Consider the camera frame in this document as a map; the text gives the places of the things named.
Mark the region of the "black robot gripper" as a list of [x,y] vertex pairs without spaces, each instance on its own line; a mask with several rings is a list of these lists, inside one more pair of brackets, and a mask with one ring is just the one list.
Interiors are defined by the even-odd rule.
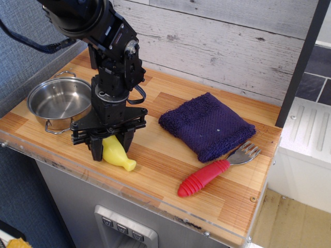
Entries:
[[70,126],[73,144],[87,144],[93,160],[102,161],[102,138],[115,135],[125,152],[128,152],[135,131],[146,127],[147,109],[134,107],[135,104],[144,102],[146,93],[143,90],[138,90],[138,93],[142,98],[137,100],[129,100],[129,93],[118,99],[111,99],[106,94],[101,97],[93,94],[96,102],[89,114]]

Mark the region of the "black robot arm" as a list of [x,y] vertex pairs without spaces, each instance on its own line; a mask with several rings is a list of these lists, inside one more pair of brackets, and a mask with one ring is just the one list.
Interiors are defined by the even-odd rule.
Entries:
[[74,144],[85,143],[95,161],[102,160],[104,138],[116,136],[128,150],[135,130],[146,125],[143,99],[129,94],[140,87],[145,69],[139,59],[136,32],[113,8],[110,1],[42,1],[55,28],[63,35],[88,44],[92,78],[89,114],[70,128]]

